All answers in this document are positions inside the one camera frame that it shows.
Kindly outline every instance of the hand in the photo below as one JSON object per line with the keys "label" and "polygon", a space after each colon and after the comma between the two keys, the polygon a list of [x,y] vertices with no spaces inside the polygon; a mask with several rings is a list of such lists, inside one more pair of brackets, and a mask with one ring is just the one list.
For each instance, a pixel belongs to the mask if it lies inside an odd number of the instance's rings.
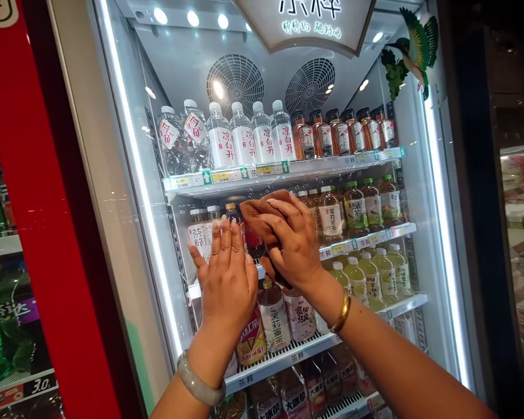
{"label": "hand", "polygon": [[268,203],[283,214],[261,214],[264,221],[279,239],[281,248],[267,248],[272,263],[281,275],[295,288],[304,292],[323,271],[314,231],[313,216],[304,203],[291,195],[293,205],[269,199]]}

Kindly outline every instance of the brown cloth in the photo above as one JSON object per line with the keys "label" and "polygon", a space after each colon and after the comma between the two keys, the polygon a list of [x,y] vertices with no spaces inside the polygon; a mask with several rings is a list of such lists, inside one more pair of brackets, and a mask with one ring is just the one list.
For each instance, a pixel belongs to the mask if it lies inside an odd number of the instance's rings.
{"label": "brown cloth", "polygon": [[[240,211],[243,214],[245,222],[254,230],[258,237],[262,239],[262,241],[266,245],[266,249],[276,246],[281,247],[281,244],[278,238],[275,236],[272,229],[259,218],[259,215],[273,214],[280,218],[284,218],[281,212],[279,212],[277,209],[275,209],[268,203],[268,199],[270,198],[293,204],[289,192],[285,189],[280,189],[276,192],[272,192],[271,194],[264,196],[262,199],[245,201],[240,205]],[[262,255],[260,259],[260,264],[262,265],[266,273],[270,276],[272,281],[279,282],[285,285],[287,288],[291,288],[291,286],[287,283],[285,278],[283,278],[281,274],[272,265],[272,261],[270,260],[267,251],[265,251]]]}

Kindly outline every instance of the gold bracelet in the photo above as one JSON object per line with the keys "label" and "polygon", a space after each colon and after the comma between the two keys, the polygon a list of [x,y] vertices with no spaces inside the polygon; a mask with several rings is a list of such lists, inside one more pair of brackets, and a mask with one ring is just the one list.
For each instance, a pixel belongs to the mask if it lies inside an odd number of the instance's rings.
{"label": "gold bracelet", "polygon": [[336,320],[336,323],[333,324],[332,327],[328,326],[328,329],[330,329],[330,332],[332,333],[340,333],[342,328],[345,325],[345,321],[348,318],[349,315],[349,309],[351,308],[351,296],[347,292],[347,290],[344,289],[344,305],[342,306],[342,313],[339,315],[338,319]]}

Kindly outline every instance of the red door frame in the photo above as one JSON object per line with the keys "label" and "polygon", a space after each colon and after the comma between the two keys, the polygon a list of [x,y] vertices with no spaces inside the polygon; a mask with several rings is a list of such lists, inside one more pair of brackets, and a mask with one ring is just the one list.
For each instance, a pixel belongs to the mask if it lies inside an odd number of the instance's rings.
{"label": "red door frame", "polygon": [[0,163],[66,413],[145,417],[47,6],[16,2],[0,29]]}

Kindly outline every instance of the sign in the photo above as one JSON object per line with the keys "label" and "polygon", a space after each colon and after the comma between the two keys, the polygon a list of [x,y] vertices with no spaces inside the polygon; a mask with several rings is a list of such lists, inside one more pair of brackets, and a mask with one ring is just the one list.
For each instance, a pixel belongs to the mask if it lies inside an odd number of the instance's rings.
{"label": "sign", "polygon": [[359,56],[376,0],[235,0],[270,53],[331,48]]}

